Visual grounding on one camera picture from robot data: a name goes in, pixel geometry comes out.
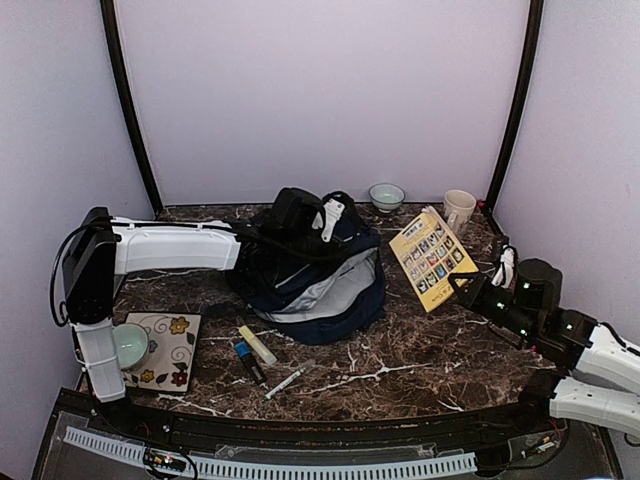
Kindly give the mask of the yellow picture book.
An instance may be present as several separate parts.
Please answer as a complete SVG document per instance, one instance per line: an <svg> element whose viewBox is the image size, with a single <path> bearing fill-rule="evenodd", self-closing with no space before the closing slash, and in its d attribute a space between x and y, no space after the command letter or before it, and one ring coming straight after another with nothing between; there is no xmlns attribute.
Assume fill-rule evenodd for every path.
<svg viewBox="0 0 640 480"><path fill-rule="evenodd" d="M447 222L431 206L403 227L389 246L426 312L453 295L448 280L451 274L479 272Z"/></svg>

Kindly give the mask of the navy blue student backpack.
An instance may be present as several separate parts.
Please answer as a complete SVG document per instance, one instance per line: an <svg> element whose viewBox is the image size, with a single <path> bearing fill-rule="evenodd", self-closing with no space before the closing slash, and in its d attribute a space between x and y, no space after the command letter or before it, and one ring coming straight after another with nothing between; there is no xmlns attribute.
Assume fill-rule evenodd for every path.
<svg viewBox="0 0 640 480"><path fill-rule="evenodd" d="M384 316L381 237L359 215L327 253L305 254L279 239L279 193L240 222L241 247L226 272L231 291L266 325L306 345L347 339Z"/></svg>

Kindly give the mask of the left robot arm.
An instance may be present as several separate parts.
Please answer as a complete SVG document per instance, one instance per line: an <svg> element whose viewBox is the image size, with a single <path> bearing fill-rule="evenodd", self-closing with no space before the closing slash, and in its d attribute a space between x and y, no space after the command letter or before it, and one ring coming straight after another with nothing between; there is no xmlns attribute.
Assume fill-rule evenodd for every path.
<svg viewBox="0 0 640 480"><path fill-rule="evenodd" d="M70 326L101 417L120 436L141 427L140 412L125 400L126 386L113 333L114 280L166 269L231 271L241 253L257 244L308 263L343 260L347 246L334 237L350 212L350 198L333 192L320 199L299 188L282 189L264 220L209 222L138 221L92 208L60 245L48 300L57 327Z"/></svg>

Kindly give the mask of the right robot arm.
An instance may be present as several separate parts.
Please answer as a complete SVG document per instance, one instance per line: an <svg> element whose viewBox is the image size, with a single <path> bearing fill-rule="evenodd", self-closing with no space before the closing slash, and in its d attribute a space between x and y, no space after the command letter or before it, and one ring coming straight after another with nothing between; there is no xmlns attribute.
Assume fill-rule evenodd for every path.
<svg viewBox="0 0 640 480"><path fill-rule="evenodd" d="M449 284L468 310L554 364L535 371L510 424L534 432L547 418L576 420L639 435L639 347L606 322L560 307L563 276L548 262L520 261L507 289L480 273L452 273Z"/></svg>

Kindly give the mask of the cream ceramic mug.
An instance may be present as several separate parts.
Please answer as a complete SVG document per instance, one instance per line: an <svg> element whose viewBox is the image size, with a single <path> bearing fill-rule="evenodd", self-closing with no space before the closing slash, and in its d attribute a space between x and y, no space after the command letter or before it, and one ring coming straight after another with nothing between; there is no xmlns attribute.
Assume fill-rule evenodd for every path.
<svg viewBox="0 0 640 480"><path fill-rule="evenodd" d="M473 195L463 190L449 190L444 195L444 217L448 228L457 237L464 234L477 201Z"/></svg>

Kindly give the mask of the small green bowl at back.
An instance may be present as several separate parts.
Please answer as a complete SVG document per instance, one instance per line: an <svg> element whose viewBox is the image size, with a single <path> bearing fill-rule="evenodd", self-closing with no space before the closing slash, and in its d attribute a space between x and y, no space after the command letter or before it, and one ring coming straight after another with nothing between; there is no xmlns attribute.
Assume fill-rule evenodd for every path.
<svg viewBox="0 0 640 480"><path fill-rule="evenodd" d="M390 213L398 209L406 198L405 191L397 185L379 183L369 189L372 205L381 213Z"/></svg>

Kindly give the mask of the yellow highlighter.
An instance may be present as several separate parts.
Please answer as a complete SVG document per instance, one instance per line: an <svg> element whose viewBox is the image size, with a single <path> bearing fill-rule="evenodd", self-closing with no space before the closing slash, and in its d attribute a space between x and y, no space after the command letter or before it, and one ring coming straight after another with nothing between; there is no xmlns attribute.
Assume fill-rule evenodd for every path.
<svg viewBox="0 0 640 480"><path fill-rule="evenodd" d="M253 333L248 326L241 326L238 329L244 341L257 353L266 365L277 363L276 356L264 345L264 343Z"/></svg>

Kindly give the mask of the blue black marker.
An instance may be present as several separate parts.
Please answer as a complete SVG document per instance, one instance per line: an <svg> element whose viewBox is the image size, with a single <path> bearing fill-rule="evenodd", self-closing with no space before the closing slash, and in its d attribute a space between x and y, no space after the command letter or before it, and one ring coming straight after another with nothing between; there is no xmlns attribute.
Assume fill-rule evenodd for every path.
<svg viewBox="0 0 640 480"><path fill-rule="evenodd" d="M244 341L242 341L234 345L234 350L249 377L257 385L265 384L267 378L257 360L251 353L249 346Z"/></svg>

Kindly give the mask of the white green pen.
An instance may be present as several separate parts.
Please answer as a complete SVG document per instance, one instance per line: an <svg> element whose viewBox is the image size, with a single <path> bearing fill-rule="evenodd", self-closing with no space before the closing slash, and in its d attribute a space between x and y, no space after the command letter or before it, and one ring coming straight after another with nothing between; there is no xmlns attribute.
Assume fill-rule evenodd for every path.
<svg viewBox="0 0 640 480"><path fill-rule="evenodd" d="M293 373L291 373L288 377L282 380L274 388L268 391L264 395L263 400L270 401L271 399L273 399L278 393L286 389L291 383L293 383L296 379L304 375L306 372L312 369L315 365L316 365L316 362L313 359L307 360L301 365L299 365L298 368Z"/></svg>

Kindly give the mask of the floral square plate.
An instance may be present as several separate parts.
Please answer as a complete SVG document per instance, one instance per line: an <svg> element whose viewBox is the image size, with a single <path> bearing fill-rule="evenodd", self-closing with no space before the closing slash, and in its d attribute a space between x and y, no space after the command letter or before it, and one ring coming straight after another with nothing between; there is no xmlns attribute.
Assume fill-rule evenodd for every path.
<svg viewBox="0 0 640 480"><path fill-rule="evenodd" d="M149 345L142 363L124 372L125 385L147 391L185 393L201 319L201 315L187 313L129 313L125 323L142 327Z"/></svg>

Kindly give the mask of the small circuit board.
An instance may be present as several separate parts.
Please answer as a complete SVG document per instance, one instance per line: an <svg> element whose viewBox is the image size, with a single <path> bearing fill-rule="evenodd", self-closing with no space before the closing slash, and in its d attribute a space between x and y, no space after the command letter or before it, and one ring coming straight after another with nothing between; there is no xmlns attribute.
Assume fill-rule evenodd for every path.
<svg viewBox="0 0 640 480"><path fill-rule="evenodd" d="M158 468L166 468L174 471L184 471L186 462L174 456L171 453L147 449L143 453L143 463L147 466Z"/></svg>

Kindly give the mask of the black front rail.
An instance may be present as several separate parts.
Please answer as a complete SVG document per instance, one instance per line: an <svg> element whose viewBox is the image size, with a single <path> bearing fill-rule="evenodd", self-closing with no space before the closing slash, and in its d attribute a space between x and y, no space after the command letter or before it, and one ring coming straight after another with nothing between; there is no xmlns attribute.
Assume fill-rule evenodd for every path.
<svg viewBox="0 0 640 480"><path fill-rule="evenodd" d="M466 413L381 421L296 422L245 420L182 413L132 402L100 406L90 395L63 388L55 403L88 419L91 427L153 443L211 450L229 443L260 447L391 447L433 443L440 450L502 448L524 435L564 435L567 420L545 418L518 403Z"/></svg>

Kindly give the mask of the left black frame post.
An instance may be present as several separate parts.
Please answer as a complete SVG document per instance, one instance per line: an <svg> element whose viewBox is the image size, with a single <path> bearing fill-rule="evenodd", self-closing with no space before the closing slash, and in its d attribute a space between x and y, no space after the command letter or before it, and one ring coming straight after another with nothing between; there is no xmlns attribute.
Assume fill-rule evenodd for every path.
<svg viewBox="0 0 640 480"><path fill-rule="evenodd" d="M164 204L152 171L151 162L149 160L136 107L134 105L134 98L128 78L124 51L118 27L116 2L112 0L101 0L99 4L104 36L107 43L109 60L119 98L120 109L134 154L138 173L140 174L152 212L157 216L164 209Z"/></svg>

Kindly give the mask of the black frame post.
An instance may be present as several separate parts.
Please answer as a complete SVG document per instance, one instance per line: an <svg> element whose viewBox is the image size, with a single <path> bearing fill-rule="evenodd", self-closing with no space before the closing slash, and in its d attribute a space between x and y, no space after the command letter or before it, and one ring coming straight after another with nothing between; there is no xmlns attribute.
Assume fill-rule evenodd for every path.
<svg viewBox="0 0 640 480"><path fill-rule="evenodd" d="M531 0L529 2L523 48L513 98L496 165L484 200L484 207L488 215L492 215L497 206L525 110L542 26L544 3L544 0Z"/></svg>
<svg viewBox="0 0 640 480"><path fill-rule="evenodd" d="M140 174L152 212L157 216L164 209L164 204L152 171L151 162L149 160L136 107L134 105L134 98L128 78L124 51L118 27L116 2L112 0L101 0L99 4L104 36L107 43L109 60L119 98L120 109L134 154L138 173Z"/></svg>

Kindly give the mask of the right black frame post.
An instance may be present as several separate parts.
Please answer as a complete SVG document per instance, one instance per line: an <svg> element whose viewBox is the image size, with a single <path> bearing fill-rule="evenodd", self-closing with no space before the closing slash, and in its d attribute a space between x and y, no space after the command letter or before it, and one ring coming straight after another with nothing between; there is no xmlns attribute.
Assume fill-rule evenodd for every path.
<svg viewBox="0 0 640 480"><path fill-rule="evenodd" d="M531 0L529 2L523 48L513 98L496 165L484 200L484 207L488 215L492 215L497 206L525 110L542 26L544 3L544 0Z"/></svg>

